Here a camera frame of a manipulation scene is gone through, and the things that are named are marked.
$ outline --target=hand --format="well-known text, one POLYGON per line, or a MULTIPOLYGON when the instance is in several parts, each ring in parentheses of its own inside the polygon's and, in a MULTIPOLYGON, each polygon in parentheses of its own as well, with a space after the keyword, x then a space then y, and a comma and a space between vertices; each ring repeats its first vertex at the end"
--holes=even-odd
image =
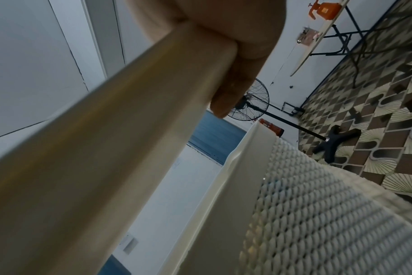
POLYGON ((215 93, 211 109, 225 117, 253 84, 275 47, 286 0, 126 0, 146 34, 158 41, 191 20, 238 43, 238 55, 215 93))

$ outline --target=fan grille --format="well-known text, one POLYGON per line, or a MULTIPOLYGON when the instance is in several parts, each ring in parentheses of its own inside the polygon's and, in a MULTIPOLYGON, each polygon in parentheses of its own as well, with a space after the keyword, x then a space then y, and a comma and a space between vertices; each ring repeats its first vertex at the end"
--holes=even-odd
POLYGON ((258 79, 251 84, 251 87, 245 93, 247 102, 263 111, 254 110, 245 105, 242 109, 233 108, 229 116, 240 121, 253 121, 261 117, 269 106, 269 94, 265 85, 258 79))

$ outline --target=orange spray bottle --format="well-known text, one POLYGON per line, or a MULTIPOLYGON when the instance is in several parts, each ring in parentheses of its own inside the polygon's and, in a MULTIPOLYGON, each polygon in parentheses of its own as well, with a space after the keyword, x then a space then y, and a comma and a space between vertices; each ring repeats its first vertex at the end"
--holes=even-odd
POLYGON ((316 13, 319 14, 323 19, 325 20, 333 20, 336 15, 339 13, 340 9, 342 8, 342 5, 339 3, 328 3, 324 2, 322 4, 318 3, 318 0, 316 0, 315 3, 310 4, 309 7, 311 6, 311 9, 309 11, 310 17, 312 17, 314 20, 316 17, 313 14, 313 11, 316 10, 316 13))

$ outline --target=standing fan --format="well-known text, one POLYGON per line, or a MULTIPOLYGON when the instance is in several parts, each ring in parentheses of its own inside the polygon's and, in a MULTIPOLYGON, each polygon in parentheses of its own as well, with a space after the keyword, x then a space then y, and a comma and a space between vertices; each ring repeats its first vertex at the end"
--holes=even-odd
POLYGON ((236 106, 230 111, 228 116, 240 121, 253 121, 265 114, 303 132, 306 132, 309 135, 321 139, 323 140, 323 142, 316 146, 312 150, 312 152, 316 154, 325 151, 324 160, 327 163, 332 163, 334 161, 336 150, 340 144, 355 137, 359 137, 361 134, 361 131, 359 129, 352 129, 350 131, 340 133, 340 126, 335 125, 331 128, 328 136, 324 137, 320 134, 310 131, 309 129, 271 114, 267 111, 269 106, 282 111, 276 106, 269 103, 268 90, 260 80, 256 79, 248 89, 248 91, 241 98, 241 100, 238 102, 238 104, 236 104, 236 106))

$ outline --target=patterned floor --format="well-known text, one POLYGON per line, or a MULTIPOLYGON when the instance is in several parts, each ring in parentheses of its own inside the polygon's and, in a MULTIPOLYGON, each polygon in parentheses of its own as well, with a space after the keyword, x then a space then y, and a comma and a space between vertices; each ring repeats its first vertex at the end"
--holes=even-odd
MULTIPOLYGON (((400 0, 391 12, 412 10, 412 0, 400 0)), ((384 20, 387 27, 398 19, 384 20)), ((368 38, 371 44, 374 34, 368 38)), ((376 51, 412 43, 412 17, 382 31, 376 51)), ((412 52, 394 50, 369 56, 360 64, 357 88, 352 88, 355 68, 343 61, 303 106, 300 125, 324 135, 333 125, 342 131, 362 130, 359 139, 343 144, 336 153, 336 167, 376 182, 412 203, 412 52), (356 124, 349 109, 361 113, 356 124)), ((313 154, 319 144, 300 133, 300 150, 324 163, 323 153, 313 154)))

